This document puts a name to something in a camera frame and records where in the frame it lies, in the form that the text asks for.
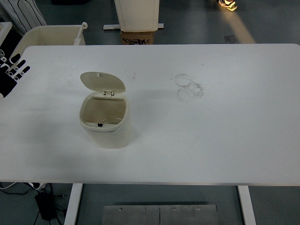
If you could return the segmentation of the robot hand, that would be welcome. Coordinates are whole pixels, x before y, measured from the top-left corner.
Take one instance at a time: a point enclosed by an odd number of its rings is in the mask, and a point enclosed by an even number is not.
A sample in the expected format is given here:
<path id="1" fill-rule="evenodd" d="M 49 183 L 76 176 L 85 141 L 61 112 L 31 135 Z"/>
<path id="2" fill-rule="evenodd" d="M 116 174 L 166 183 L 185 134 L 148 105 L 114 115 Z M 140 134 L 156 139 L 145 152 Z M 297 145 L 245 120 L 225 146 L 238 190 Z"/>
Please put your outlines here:
<path id="1" fill-rule="evenodd" d="M 30 66 L 22 66 L 26 63 L 26 60 L 21 60 L 21 55 L 17 53 L 11 59 L 2 57 L 0 59 L 0 98 L 5 98 L 17 85 L 18 81 L 23 77 L 25 73 L 30 70 Z"/>

